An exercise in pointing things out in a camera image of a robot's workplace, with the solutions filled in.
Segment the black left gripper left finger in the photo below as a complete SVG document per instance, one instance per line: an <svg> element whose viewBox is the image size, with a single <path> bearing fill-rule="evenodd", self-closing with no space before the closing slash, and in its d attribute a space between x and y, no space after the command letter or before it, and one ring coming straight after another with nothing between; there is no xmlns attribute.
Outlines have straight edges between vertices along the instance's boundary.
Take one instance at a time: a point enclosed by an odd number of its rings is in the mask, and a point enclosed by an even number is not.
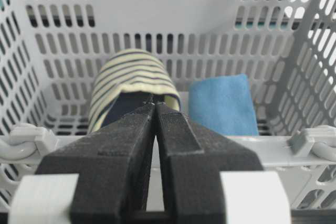
<svg viewBox="0 0 336 224"><path fill-rule="evenodd" d="M78 174L71 223L122 223L144 211L154 142L154 104L45 156L36 174Z"/></svg>

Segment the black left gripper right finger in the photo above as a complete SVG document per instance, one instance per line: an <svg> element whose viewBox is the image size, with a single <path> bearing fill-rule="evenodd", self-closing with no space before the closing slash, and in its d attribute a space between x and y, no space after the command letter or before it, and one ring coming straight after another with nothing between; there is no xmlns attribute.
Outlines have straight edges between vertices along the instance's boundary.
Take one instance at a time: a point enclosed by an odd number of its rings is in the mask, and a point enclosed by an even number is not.
<svg viewBox="0 0 336 224"><path fill-rule="evenodd" d="M220 172L262 171L257 154L164 103L155 119L165 210L175 223L225 223Z"/></svg>

